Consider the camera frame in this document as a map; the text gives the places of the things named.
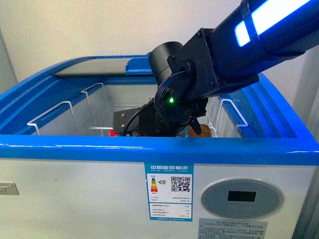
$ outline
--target digital display panel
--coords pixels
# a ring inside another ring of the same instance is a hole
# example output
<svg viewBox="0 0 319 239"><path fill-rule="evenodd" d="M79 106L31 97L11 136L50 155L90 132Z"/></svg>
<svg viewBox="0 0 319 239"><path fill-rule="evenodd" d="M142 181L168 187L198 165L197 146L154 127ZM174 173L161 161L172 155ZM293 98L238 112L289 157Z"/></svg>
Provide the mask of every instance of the digital display panel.
<svg viewBox="0 0 319 239"><path fill-rule="evenodd" d="M229 191L228 201L233 202L254 202L256 199L256 192L244 191Z"/></svg>

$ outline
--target blue plastic rim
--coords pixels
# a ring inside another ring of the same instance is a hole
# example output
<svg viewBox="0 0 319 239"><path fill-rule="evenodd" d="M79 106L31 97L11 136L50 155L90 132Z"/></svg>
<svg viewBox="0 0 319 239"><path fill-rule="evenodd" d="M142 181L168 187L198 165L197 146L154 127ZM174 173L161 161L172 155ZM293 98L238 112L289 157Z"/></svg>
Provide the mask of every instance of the blue plastic rim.
<svg viewBox="0 0 319 239"><path fill-rule="evenodd" d="M28 130L34 130L25 129L25 122L59 103L61 99L65 100L65 97L70 97L73 103L79 102L83 96L74 92L80 92L96 82L117 85L155 84L153 76L140 74L150 72L149 65L145 63L147 58L136 57L140 60L134 61L133 67L128 67L130 72L127 77L59 79L52 75L79 62L96 59L79 58L49 67L0 95L0 105L5 106L0 109L0 158L319 165L318 144L283 96L263 75L260 75L259 83L228 96L234 101L241 99L240 110L246 111L250 116L254 114L251 122L262 130L262 137L253 131L243 131L251 138L20 135L22 132L30 134Z"/></svg>

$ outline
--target color rating bars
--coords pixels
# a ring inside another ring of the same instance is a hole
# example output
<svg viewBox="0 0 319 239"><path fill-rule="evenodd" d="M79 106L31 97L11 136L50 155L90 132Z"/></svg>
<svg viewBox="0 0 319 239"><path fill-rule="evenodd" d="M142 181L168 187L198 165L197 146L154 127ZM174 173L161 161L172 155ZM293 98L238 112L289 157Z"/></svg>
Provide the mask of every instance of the color rating bars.
<svg viewBox="0 0 319 239"><path fill-rule="evenodd" d="M151 192L158 192L158 187L156 185L155 178L152 178Z"/></svg>

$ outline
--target white freezer panel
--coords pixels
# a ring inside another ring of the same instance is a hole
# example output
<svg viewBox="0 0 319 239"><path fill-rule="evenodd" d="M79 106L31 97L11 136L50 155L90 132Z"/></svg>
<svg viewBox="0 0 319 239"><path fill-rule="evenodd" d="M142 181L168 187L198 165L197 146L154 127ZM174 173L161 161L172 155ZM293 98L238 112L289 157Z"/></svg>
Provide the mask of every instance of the white freezer panel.
<svg viewBox="0 0 319 239"><path fill-rule="evenodd" d="M195 239L199 218L218 218L201 205L203 189L230 178L258 178L278 186L283 207L267 221L265 239L290 239L314 167L195 165L193 222L149 219L143 163L62 160L0 161L0 181L18 196L0 195L3 239Z"/></svg>

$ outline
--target blue freezer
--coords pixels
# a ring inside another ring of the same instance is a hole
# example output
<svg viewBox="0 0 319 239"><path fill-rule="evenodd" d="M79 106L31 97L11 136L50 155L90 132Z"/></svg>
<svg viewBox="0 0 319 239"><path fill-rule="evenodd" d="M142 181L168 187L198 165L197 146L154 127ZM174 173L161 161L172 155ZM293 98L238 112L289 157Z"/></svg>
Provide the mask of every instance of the blue freezer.
<svg viewBox="0 0 319 239"><path fill-rule="evenodd" d="M0 95L2 238L292 238L319 146L270 81L210 98L211 138L109 136L156 90L148 55L99 56Z"/></svg>

